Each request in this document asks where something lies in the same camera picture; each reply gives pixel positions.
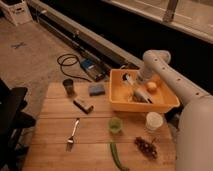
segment white object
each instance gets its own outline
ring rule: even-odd
[[[5,18],[15,26],[32,21],[32,16],[25,1],[14,5],[7,5],[0,0],[0,7]]]
[[[149,112],[146,115],[146,128],[155,131],[163,125],[163,117],[157,112]]]

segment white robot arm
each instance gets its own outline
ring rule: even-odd
[[[168,51],[148,50],[137,80],[146,82],[157,73],[184,108],[180,116],[176,171],[213,170],[213,96],[172,69]]]

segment floor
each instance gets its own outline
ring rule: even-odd
[[[28,88],[25,112],[37,119],[48,84],[67,78],[60,72],[57,58],[65,53],[79,54],[34,21],[15,27],[0,18],[0,42],[0,77],[10,88]],[[79,65],[67,68],[66,72],[88,78]],[[170,127],[175,137],[176,130]],[[30,144],[32,132],[33,129],[26,130],[21,142]]]

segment food item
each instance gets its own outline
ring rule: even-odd
[[[138,146],[138,149],[148,158],[157,159],[156,147],[153,145],[154,140],[150,143],[141,137],[136,137],[135,144]]]
[[[116,166],[120,169],[120,171],[129,171],[129,168],[127,168],[121,164],[119,157],[118,157],[117,147],[114,142],[110,143],[110,149],[111,149],[111,154],[112,154],[113,160],[114,160]]]
[[[157,84],[153,81],[149,81],[146,84],[146,87],[147,87],[147,91],[150,93],[154,93],[157,90]]]

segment cable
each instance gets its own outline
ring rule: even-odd
[[[73,63],[71,63],[71,64],[65,64],[65,62],[66,62],[67,60],[69,60],[69,59],[75,59],[75,61],[74,61]],[[86,81],[88,81],[88,82],[92,82],[91,80],[89,80],[89,79],[87,79],[87,78],[84,78],[84,77],[69,75],[69,74],[67,74],[67,73],[63,70],[63,67],[73,66],[73,65],[75,65],[75,64],[77,64],[77,63],[80,64],[80,61],[79,61],[79,58],[78,58],[77,55],[71,54],[71,53],[63,54],[63,55],[61,55],[61,56],[59,56],[59,57],[57,58],[57,63],[60,65],[60,70],[61,70],[61,72],[62,72],[64,75],[66,75],[66,76],[68,76],[68,77],[71,77],[71,78],[78,78],[78,79],[86,80]]]

